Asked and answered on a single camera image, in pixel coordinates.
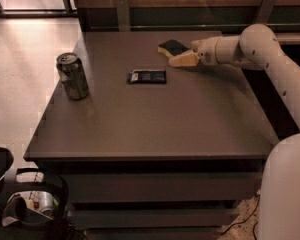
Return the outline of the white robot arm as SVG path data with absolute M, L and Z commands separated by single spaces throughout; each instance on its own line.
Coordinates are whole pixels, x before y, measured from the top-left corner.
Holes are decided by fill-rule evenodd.
M 281 102 L 272 117 L 286 137 L 269 154 L 260 189 L 258 240 L 300 240 L 300 66 L 281 48 L 273 31 L 253 24 L 238 36 L 195 40 L 172 55 L 173 67 L 229 64 L 262 70 Z

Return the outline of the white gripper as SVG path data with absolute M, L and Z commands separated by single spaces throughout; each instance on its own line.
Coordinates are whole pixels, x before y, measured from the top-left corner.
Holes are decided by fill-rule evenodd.
M 192 50 L 171 57 L 168 63 L 172 67 L 193 67 L 199 63 L 200 58 L 204 65 L 217 65 L 216 47 L 218 41 L 219 37 L 193 40 L 191 42 Z

